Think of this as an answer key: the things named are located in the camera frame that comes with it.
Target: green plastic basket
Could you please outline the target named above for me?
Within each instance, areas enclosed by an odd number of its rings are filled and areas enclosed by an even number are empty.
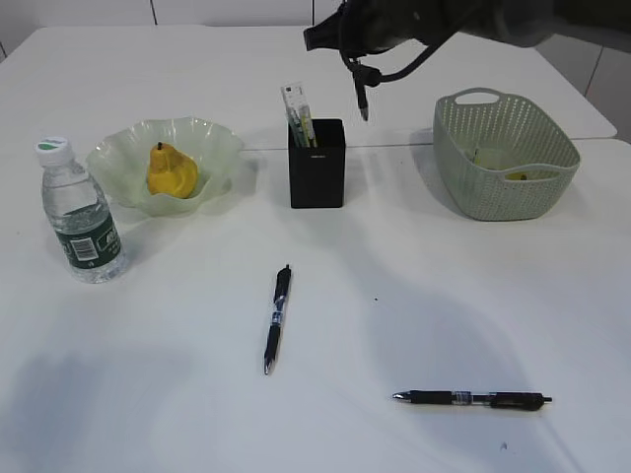
[[[458,103],[470,94],[491,103]],[[434,150],[454,201],[484,221],[535,219],[554,206],[579,168],[567,135],[524,97],[475,88],[436,103]]]

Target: fruit bowl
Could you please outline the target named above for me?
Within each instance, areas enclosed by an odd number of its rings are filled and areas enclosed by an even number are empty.
[[[199,177],[188,198],[149,192],[149,156],[158,142],[175,146],[197,164]],[[144,120],[104,138],[88,155],[88,171],[118,204],[152,216],[173,215],[191,212],[220,195],[239,163],[243,146],[232,131],[212,121],[192,116]]]

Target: plastic bottle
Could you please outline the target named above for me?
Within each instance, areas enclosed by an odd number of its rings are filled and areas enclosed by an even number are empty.
[[[73,276],[84,283],[102,283],[122,273],[127,259],[103,191],[75,161],[68,140],[45,138],[35,152],[44,168],[43,210]]]

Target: yellow pear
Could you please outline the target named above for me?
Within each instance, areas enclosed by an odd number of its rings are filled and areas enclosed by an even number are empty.
[[[197,164],[168,143],[158,143],[149,155],[147,184],[152,194],[187,198],[197,184]]]

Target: black pen holder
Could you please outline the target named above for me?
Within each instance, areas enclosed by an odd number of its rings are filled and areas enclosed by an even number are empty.
[[[337,208],[344,205],[346,140],[340,119],[314,120],[317,148],[294,142],[288,126],[289,188],[294,209]]]

